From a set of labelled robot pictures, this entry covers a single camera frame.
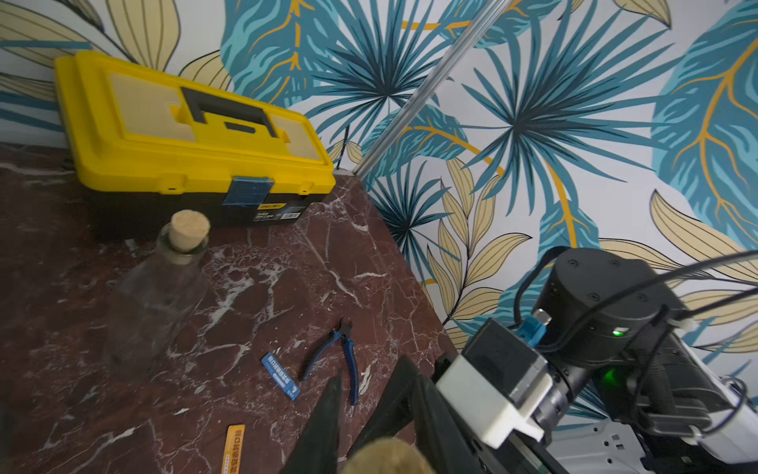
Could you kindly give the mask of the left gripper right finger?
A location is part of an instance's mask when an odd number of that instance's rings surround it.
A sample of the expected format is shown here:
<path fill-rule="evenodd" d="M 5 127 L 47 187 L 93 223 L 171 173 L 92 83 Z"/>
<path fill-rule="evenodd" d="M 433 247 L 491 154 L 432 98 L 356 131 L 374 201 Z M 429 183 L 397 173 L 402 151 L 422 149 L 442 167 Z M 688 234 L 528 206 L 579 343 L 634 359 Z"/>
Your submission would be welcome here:
<path fill-rule="evenodd" d="M 420 371 L 412 360 L 403 355 L 398 360 L 376 408 L 347 453 L 352 458 L 371 442 L 394 438 L 408 425 L 415 429 L 413 446 L 420 447 Z"/>

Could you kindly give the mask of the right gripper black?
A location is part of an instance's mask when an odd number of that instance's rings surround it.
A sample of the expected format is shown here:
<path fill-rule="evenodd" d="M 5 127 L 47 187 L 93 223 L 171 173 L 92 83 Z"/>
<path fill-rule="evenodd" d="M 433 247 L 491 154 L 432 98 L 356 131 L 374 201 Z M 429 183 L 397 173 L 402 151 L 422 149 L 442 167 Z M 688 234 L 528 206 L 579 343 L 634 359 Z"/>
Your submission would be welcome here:
<path fill-rule="evenodd" d="M 468 428 L 432 381 L 410 366 L 408 406 L 417 447 L 438 473 L 565 473 L 541 442 L 514 432 L 489 448 Z"/>

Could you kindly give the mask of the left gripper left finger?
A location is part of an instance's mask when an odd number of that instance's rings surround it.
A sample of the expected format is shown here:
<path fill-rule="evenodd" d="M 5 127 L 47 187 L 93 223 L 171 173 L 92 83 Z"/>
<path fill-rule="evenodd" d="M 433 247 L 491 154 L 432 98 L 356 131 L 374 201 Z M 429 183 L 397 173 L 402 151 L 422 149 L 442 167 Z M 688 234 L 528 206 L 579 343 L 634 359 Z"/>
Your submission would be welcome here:
<path fill-rule="evenodd" d="M 338 471 L 343 375 L 331 377 L 280 474 L 335 474 Z"/>

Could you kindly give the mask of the blue label sticker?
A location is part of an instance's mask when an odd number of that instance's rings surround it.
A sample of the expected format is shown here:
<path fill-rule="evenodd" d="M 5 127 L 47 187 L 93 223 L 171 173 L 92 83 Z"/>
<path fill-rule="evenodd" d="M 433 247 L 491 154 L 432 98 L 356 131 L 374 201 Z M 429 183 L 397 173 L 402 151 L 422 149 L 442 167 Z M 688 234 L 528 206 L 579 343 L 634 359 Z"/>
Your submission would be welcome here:
<path fill-rule="evenodd" d="M 268 353 L 262 358 L 262 364 L 274 383 L 292 401 L 300 394 L 296 381 L 288 374 L 273 353 Z"/>

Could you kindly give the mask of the orange label sticker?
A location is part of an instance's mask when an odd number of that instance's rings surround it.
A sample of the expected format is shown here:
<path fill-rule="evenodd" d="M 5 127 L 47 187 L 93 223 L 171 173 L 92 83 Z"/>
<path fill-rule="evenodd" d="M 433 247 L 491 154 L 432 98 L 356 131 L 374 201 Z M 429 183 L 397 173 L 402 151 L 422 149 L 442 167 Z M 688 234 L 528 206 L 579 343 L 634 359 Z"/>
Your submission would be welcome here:
<path fill-rule="evenodd" d="M 240 473 L 245 431 L 245 425 L 232 425 L 227 429 L 221 466 L 222 474 Z"/>

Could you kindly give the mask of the glass bottle orange label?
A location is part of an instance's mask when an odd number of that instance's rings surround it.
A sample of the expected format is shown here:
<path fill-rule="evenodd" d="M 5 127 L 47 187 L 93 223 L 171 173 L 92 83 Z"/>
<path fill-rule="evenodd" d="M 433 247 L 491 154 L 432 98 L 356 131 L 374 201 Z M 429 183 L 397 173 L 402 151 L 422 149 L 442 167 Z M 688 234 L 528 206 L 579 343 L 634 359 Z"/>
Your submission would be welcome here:
<path fill-rule="evenodd" d="M 201 259 L 209 219 L 199 211 L 174 213 L 161 229 L 153 254 L 116 286 L 107 312 L 104 362 L 124 378 L 148 375 L 208 288 Z"/>

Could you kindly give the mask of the glass bottle red label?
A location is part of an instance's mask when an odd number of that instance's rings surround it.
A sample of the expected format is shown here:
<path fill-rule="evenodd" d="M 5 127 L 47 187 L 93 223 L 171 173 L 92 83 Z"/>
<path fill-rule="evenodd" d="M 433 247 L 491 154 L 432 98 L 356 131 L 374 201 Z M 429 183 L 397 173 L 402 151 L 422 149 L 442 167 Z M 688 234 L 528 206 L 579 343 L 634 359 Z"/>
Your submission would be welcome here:
<path fill-rule="evenodd" d="M 352 455 L 341 473 L 436 474 L 436 471 L 414 446 L 398 438 L 379 438 Z"/>

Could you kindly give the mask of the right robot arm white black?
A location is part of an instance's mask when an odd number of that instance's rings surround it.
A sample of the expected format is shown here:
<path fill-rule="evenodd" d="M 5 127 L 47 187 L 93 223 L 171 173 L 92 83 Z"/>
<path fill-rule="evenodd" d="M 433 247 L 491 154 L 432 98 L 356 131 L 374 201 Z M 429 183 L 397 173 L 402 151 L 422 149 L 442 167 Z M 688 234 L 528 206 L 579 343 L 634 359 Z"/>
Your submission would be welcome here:
<path fill-rule="evenodd" d="M 652 438 L 677 438 L 728 464 L 757 460 L 757 414 L 745 384 L 715 375 L 681 340 L 698 311 L 673 280 L 754 260 L 754 252 L 710 258 L 659 274 L 641 260 L 596 248 L 546 251 L 517 290 L 544 284 L 513 322 L 488 320 L 433 388 L 477 451 L 512 434 L 550 442 L 592 386 L 611 420 Z"/>

